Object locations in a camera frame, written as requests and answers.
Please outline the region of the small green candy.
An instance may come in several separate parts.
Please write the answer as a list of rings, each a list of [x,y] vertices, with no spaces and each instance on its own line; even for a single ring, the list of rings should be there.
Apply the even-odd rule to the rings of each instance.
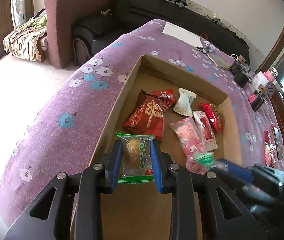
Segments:
[[[214,158],[214,153],[213,152],[206,152],[206,153],[195,153],[193,155],[193,159],[194,161],[196,161],[197,163],[206,166],[206,167],[211,167],[214,162],[215,162],[215,158]]]

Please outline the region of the green cake snack packet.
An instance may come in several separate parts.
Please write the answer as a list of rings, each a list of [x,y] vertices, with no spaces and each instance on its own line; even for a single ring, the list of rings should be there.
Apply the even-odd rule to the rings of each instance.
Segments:
[[[121,176],[118,183],[143,184],[154,181],[150,150],[154,135],[116,135],[123,145]]]

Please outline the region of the white red snack packet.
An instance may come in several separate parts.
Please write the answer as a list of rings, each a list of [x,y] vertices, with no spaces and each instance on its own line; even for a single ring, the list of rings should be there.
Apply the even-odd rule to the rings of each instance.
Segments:
[[[207,152],[216,150],[218,146],[216,143],[215,135],[206,114],[202,111],[192,111],[192,113],[195,124],[200,132]]]

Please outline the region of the pink striped snack packet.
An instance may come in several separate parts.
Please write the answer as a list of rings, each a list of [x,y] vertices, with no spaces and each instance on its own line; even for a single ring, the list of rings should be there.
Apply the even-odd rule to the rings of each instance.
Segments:
[[[198,129],[192,117],[187,117],[169,124],[176,133],[183,153],[186,156],[186,168],[189,172],[205,174],[207,168],[194,159],[195,154],[206,153],[203,140],[198,135]]]

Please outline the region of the small red yellow snack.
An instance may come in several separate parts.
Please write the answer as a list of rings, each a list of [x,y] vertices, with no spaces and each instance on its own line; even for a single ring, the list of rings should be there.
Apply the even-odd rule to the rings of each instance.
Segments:
[[[212,103],[202,103],[201,107],[217,133],[222,133],[223,124],[222,117],[216,106]]]

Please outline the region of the white green candy packet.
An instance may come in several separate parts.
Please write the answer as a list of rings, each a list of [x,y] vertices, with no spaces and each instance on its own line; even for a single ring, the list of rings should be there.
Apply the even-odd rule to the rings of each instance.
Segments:
[[[191,106],[193,101],[197,97],[197,94],[181,87],[178,89],[178,92],[179,99],[173,107],[173,111],[183,116],[192,117],[193,113]]]

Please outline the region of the large dark red snack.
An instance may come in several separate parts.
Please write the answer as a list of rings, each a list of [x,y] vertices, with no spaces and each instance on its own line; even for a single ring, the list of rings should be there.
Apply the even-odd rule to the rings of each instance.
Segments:
[[[265,153],[265,162],[266,166],[274,167],[274,147],[271,143],[271,135],[269,131],[264,131],[264,153]]]

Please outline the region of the red cartoon girl snack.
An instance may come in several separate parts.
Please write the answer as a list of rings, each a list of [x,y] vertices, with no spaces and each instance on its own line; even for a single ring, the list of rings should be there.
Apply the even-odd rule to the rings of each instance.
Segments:
[[[173,93],[173,90],[168,89],[166,91],[153,91],[152,95],[161,101],[162,111],[165,113],[171,106],[177,103],[177,99]]]

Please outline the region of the black smartphone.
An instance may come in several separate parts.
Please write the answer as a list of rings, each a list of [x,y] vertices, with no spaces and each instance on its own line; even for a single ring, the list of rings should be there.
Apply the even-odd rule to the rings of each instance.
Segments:
[[[278,156],[278,159],[281,160],[284,158],[284,151],[282,149],[280,133],[279,133],[279,130],[275,126],[272,126],[272,132],[273,132],[273,137],[274,137],[274,141],[276,144],[277,156]]]

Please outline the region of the cardboard tray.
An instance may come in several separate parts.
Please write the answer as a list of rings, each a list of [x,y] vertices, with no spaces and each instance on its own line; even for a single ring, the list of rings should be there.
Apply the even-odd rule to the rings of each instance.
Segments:
[[[102,157],[112,151],[115,133],[123,131],[122,124],[134,109],[139,91],[170,88],[176,92],[180,87],[197,94],[192,105],[194,109],[199,109],[203,102],[217,104],[226,124],[217,136],[215,155],[240,164],[239,129],[226,93],[170,63],[144,55],[138,59],[110,113],[90,166],[100,163]],[[169,154],[174,163],[185,167],[186,156],[177,135],[169,127],[170,123],[182,120],[182,116],[169,109],[164,118],[163,139],[158,142],[160,150]],[[195,197],[195,206],[197,234],[203,234],[198,197]],[[102,239],[170,239],[171,209],[172,194],[159,193],[155,181],[120,184],[112,194],[101,195]]]

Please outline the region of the purple floral tablecloth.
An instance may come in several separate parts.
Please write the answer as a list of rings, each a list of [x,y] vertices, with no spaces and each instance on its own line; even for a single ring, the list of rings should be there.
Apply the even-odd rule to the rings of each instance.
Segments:
[[[124,34],[75,71],[39,112],[16,144],[0,181],[0,216],[10,226],[60,171],[74,174],[90,163],[122,87],[141,55],[152,55],[199,76],[230,98],[241,139],[243,165],[263,163],[262,137],[278,125],[266,101],[254,111],[249,87],[239,87],[227,70],[195,47],[163,33],[165,21],[151,20]]]

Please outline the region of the black jar with cork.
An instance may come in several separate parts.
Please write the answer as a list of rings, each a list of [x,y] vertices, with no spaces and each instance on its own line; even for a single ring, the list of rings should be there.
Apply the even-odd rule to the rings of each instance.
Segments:
[[[265,102],[267,98],[267,89],[264,85],[260,84],[249,97],[248,101],[253,111],[257,111]]]
[[[231,54],[231,57],[235,61],[230,66],[230,71],[234,77],[235,83],[243,88],[250,80],[249,73],[251,68],[246,64],[246,59],[242,55],[237,56],[236,54]]]

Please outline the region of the tan notebook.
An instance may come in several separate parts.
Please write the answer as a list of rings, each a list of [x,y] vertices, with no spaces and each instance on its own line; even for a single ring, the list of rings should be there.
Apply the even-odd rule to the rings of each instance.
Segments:
[[[212,54],[212,53],[208,53],[207,56],[212,61],[212,63],[218,68],[224,69],[224,70],[230,70],[230,65],[225,61],[224,58],[218,55]]]

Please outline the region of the white paper sheet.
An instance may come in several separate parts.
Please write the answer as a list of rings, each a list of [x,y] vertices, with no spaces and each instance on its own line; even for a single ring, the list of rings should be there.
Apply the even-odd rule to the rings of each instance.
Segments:
[[[170,22],[166,22],[163,34],[174,37],[193,47],[202,47],[201,37]]]

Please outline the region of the black sofa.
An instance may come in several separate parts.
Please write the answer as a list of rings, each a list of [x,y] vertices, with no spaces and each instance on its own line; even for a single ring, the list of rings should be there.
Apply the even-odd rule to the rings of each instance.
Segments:
[[[82,65],[121,35],[155,19],[168,21],[197,35],[205,34],[219,50],[228,55],[241,55],[250,63],[248,44],[233,31],[163,0],[112,0],[105,14],[99,12],[77,20],[72,26],[75,63]]]

